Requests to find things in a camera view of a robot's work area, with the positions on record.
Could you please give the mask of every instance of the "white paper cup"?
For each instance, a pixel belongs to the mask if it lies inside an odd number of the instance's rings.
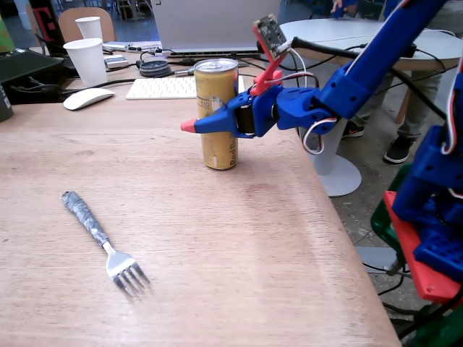
[[[100,17],[84,17],[75,20],[84,38],[100,38],[103,40],[101,32]]]
[[[103,59],[103,41],[100,38],[84,38],[64,46],[77,73],[86,87],[108,82]]]

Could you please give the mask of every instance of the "circuit board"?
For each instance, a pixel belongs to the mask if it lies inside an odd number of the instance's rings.
[[[264,17],[254,23],[257,34],[261,40],[260,44],[265,45],[273,60],[276,60],[283,51],[279,47],[286,43],[286,38],[280,29],[278,22],[273,14]]]

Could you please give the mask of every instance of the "fork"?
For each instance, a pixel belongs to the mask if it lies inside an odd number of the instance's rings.
[[[65,192],[62,199],[64,206],[74,213],[79,222],[84,225],[96,242],[108,253],[108,261],[106,262],[106,272],[108,276],[126,295],[128,295],[128,297],[136,297],[140,293],[139,289],[143,290],[145,287],[141,280],[145,281],[148,285],[150,284],[150,281],[145,276],[142,269],[140,269],[140,266],[138,266],[131,256],[122,252],[117,252],[112,247],[109,243],[109,237],[104,233],[100,223],[96,220],[84,200],[82,200],[76,192]]]

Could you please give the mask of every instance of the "sneaker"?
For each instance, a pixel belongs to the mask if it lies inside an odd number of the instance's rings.
[[[383,157],[383,160],[388,164],[400,164],[405,162],[410,155],[410,148],[415,142],[415,139],[407,139],[399,136],[391,143],[390,148]]]
[[[354,122],[348,121],[346,127],[344,128],[344,132],[342,133],[342,138],[345,137],[360,137],[363,135],[365,131],[365,127],[358,127],[355,125]]]

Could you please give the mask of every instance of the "fork tines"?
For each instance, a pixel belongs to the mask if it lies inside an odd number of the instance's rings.
[[[113,281],[130,298],[135,298],[143,293],[145,290],[143,281],[150,285],[150,280],[148,280],[148,277],[146,277],[145,273],[136,262],[113,277]]]

